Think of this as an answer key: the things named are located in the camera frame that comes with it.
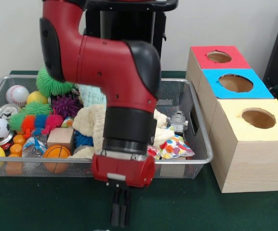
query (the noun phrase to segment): blue toy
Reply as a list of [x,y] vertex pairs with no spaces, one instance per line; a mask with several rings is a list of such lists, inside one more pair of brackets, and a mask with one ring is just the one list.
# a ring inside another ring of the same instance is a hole
[[84,136],[78,131],[75,132],[75,144],[76,144],[76,148],[79,148],[80,146],[83,145],[94,147],[93,138]]
[[34,136],[39,136],[41,134],[41,130],[46,127],[46,119],[47,115],[40,114],[35,118],[35,131],[33,132]]

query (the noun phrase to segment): baseball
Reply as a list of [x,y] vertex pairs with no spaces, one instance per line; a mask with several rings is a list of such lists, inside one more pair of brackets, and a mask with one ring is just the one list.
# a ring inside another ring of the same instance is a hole
[[28,90],[21,85],[14,85],[6,92],[6,100],[8,103],[14,103],[19,107],[24,107],[29,96]]

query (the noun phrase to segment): green spiky ball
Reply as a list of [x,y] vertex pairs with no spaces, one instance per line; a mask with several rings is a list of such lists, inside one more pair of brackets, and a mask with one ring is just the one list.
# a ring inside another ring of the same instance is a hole
[[21,131],[21,124],[25,119],[25,113],[14,114],[9,118],[9,127],[12,131]]
[[50,113],[52,112],[53,110],[49,104],[42,104],[40,102],[31,102],[27,104],[24,108],[22,108],[22,113],[25,113],[27,115],[50,115]]
[[36,85],[38,90],[46,97],[50,97],[50,95],[63,95],[70,92],[73,88],[72,83],[61,83],[54,80],[49,76],[45,68],[38,72]]

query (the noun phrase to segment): wooden box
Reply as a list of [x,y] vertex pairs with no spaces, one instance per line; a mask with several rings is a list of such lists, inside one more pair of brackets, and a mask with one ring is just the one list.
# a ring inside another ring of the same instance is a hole
[[48,147],[53,145],[62,145],[68,148],[71,152],[74,151],[74,129],[73,128],[55,128],[50,132]]
[[249,64],[234,46],[191,47],[186,79],[198,92],[203,69],[250,69]]
[[217,99],[273,99],[273,95],[252,69],[203,70],[198,99],[209,133]]
[[278,101],[218,100],[210,140],[223,193],[278,191]]

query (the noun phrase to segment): white wall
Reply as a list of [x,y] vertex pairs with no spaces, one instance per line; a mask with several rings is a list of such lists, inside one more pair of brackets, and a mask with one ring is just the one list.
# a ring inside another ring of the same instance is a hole
[[[185,71],[192,45],[236,45],[263,77],[278,31],[278,0],[179,2],[178,9],[167,13],[163,70]],[[42,66],[41,6],[41,0],[0,0],[0,77]]]

